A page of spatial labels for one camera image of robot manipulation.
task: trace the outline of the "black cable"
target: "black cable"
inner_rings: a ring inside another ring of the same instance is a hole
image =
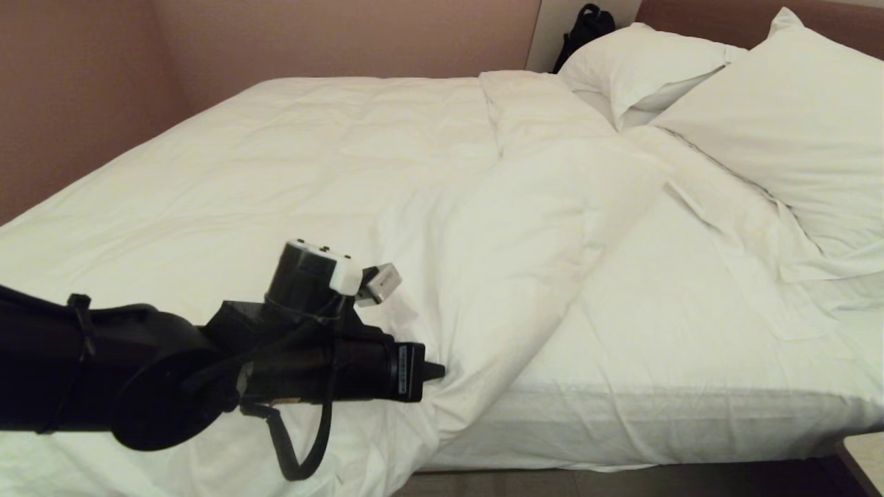
[[[323,398],[323,410],[319,418],[319,430],[316,433],[316,439],[313,441],[313,447],[304,459],[304,463],[298,463],[298,456],[294,452],[292,446],[292,438],[288,434],[286,424],[282,421],[282,416],[278,409],[260,404],[242,404],[240,411],[245,416],[260,417],[267,422],[267,426],[271,431],[271,440],[273,448],[277,454],[279,469],[282,471],[283,477],[288,481],[300,481],[310,478],[319,468],[319,463],[323,460],[325,449],[328,448],[329,437],[332,432],[332,399],[334,398],[335,386],[338,379],[338,365],[334,359],[334,348],[332,349],[332,367],[328,382],[325,384],[325,396]]]

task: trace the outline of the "black backpack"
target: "black backpack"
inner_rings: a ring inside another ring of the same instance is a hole
[[[613,33],[614,29],[616,27],[613,24],[611,12],[603,11],[595,4],[584,5],[580,13],[577,14],[574,29],[570,34],[565,33],[565,44],[561,47],[559,59],[555,61],[555,68],[552,69],[552,72],[557,73],[568,57],[571,57],[571,54],[577,49],[596,38]]]

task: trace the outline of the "bed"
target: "bed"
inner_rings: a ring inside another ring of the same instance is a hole
[[[693,15],[688,0],[646,0],[638,20],[752,48],[780,3],[748,4]],[[787,4],[884,57],[869,21],[884,11]],[[689,188],[663,186],[673,163],[701,160],[642,126],[668,111],[619,133],[611,102],[579,93],[523,72],[267,81],[0,227],[6,286],[194,323],[222,300],[260,301],[288,239],[393,261],[403,287],[364,318],[450,370],[419,405],[337,407],[305,482],[279,476],[263,424],[231,414],[158,453],[4,433],[0,490],[384,495],[418,469],[805,458],[884,427],[881,306],[822,309],[826,281],[783,284]],[[284,416],[302,453],[318,413]]]

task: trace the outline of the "black strap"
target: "black strap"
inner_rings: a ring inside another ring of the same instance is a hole
[[[313,447],[304,459],[304,463],[298,463],[298,456],[294,453],[292,439],[288,435],[286,424],[282,421],[279,411],[260,404],[242,404],[240,411],[246,416],[260,417],[267,422],[271,431],[273,448],[277,453],[279,468],[282,475],[288,481],[300,481],[313,476],[323,460],[325,449],[328,447],[329,436],[332,432],[332,400],[334,398],[335,385],[338,379],[339,365],[336,363],[336,355],[332,350],[332,367],[328,382],[325,385],[325,397],[323,398],[323,411],[319,418],[319,431],[313,441]]]
[[[67,307],[73,310],[74,316],[77,318],[77,327],[82,335],[82,345],[80,347],[80,356],[77,363],[73,366],[71,380],[68,382],[61,398],[58,399],[58,405],[52,413],[52,417],[46,422],[46,425],[37,433],[50,434],[58,429],[61,423],[61,416],[65,412],[67,401],[73,392],[73,387],[80,379],[83,367],[91,359],[95,357],[95,325],[92,323],[92,317],[89,312],[89,304],[92,302],[87,295],[71,294],[67,300]]]

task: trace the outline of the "white pillow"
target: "white pillow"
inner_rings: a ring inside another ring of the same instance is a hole
[[[745,53],[745,49],[664,33],[637,22],[587,43],[562,66],[559,76],[574,91],[606,96],[614,127],[620,130],[629,107],[663,111]]]
[[[652,124],[776,202],[784,280],[884,271],[884,62],[784,10],[766,41]]]

